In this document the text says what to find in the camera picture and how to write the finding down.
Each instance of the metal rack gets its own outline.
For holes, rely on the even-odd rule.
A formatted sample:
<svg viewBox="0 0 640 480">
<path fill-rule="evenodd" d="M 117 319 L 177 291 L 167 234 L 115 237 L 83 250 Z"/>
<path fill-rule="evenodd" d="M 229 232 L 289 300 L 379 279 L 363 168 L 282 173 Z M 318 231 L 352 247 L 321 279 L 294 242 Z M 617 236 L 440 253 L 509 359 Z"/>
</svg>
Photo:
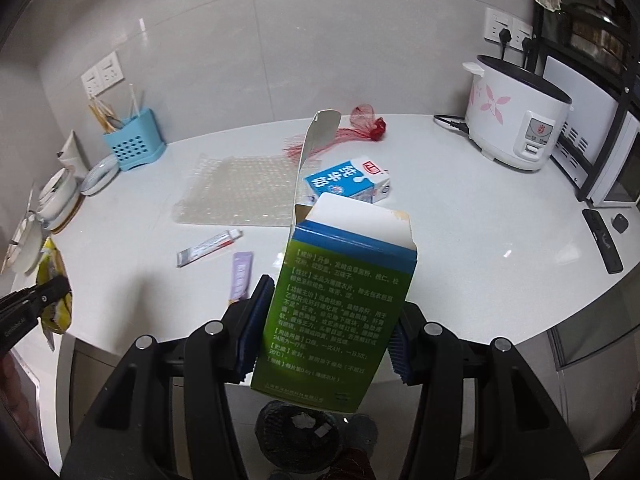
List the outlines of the metal rack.
<svg viewBox="0 0 640 480">
<path fill-rule="evenodd" d="M 593 164 L 586 160 L 584 155 L 564 136 L 560 135 L 558 139 L 558 143 L 580 163 L 587 173 L 587 178 L 582 186 L 578 188 L 576 193 L 576 198 L 580 202 L 587 199 L 591 188 L 604 168 L 611 150 L 618 139 L 626 114 L 631 111 L 631 113 L 640 117 L 640 96 L 634 93 L 636 78 L 639 74 L 638 64 L 640 62 L 640 30 L 638 26 L 640 21 L 640 8 L 638 8 L 636 0 L 623 1 L 631 12 L 632 19 L 628 37 L 620 38 L 627 42 L 625 63 L 620 75 L 607 70 L 577 50 L 544 38 L 542 31 L 545 20 L 545 11 L 543 7 L 537 4 L 534 9 L 532 34 L 534 46 L 532 49 L 532 55 L 529 56 L 529 59 L 527 60 L 526 69 L 530 72 L 534 72 L 536 70 L 538 59 L 541 59 L 544 63 L 546 62 L 546 58 L 551 55 L 558 61 L 561 61 L 565 65 L 571 67 L 576 72 L 582 74 L 587 79 L 593 81 L 599 87 L 606 90 L 618 102 L 618 108 L 616 109 L 609 133 L 607 134 L 600 153 Z"/>
</svg>

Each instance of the shoe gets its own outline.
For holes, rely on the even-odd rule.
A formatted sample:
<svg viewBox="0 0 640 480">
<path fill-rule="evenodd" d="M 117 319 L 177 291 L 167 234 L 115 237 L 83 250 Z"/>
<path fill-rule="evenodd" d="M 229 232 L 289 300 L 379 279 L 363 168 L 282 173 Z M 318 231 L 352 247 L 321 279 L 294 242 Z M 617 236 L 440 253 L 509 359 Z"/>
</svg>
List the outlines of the shoe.
<svg viewBox="0 0 640 480">
<path fill-rule="evenodd" d="M 375 421 L 369 415 L 357 413 L 348 418 L 342 429 L 344 447 L 362 450 L 371 458 L 378 442 L 378 426 Z"/>
<path fill-rule="evenodd" d="M 293 476 L 284 472 L 282 469 L 276 469 L 275 471 L 271 471 L 267 480 L 293 480 Z"/>
</svg>

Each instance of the rice cooker control panel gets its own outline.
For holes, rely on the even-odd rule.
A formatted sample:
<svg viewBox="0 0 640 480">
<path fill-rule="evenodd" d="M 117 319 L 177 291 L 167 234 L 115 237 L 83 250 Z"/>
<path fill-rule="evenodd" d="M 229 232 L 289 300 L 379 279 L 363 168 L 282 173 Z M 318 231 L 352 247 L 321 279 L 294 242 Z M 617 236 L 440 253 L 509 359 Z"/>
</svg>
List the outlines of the rice cooker control panel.
<svg viewBox="0 0 640 480">
<path fill-rule="evenodd" d="M 520 131 L 513 145 L 513 152 L 525 160 L 534 162 L 542 158 L 552 137 L 556 122 L 531 111 L 524 114 Z"/>
<path fill-rule="evenodd" d="M 553 129 L 554 128 L 551 124 L 546 124 L 537 119 L 532 119 L 529 121 L 529 127 L 527 128 L 525 138 L 533 140 L 533 142 L 537 142 L 539 144 L 546 144 L 549 141 L 549 136 Z"/>
</svg>

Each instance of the blue utensil holder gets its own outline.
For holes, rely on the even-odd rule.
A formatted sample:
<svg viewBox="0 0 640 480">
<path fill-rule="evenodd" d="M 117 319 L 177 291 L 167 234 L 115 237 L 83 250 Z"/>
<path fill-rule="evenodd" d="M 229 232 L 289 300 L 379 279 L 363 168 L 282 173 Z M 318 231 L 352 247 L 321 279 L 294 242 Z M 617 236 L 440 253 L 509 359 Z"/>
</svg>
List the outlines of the blue utensil holder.
<svg viewBox="0 0 640 480">
<path fill-rule="evenodd" d="M 166 144 L 160 137 L 153 112 L 143 108 L 140 115 L 122 122 L 125 124 L 123 129 L 103 135 L 118 159 L 120 169 L 127 171 L 158 160 L 166 150 Z"/>
</svg>

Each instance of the blue milk carton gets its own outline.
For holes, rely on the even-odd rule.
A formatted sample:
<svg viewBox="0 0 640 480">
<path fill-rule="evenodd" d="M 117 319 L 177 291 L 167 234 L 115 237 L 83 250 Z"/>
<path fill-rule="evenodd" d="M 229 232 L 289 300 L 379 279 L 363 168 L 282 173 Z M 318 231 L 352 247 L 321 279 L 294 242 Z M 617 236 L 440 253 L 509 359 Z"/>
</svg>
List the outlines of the blue milk carton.
<svg viewBox="0 0 640 480">
<path fill-rule="evenodd" d="M 315 203 L 322 193 L 377 202 L 389 194 L 389 174 L 368 156 L 360 156 L 306 177 Z"/>
</svg>

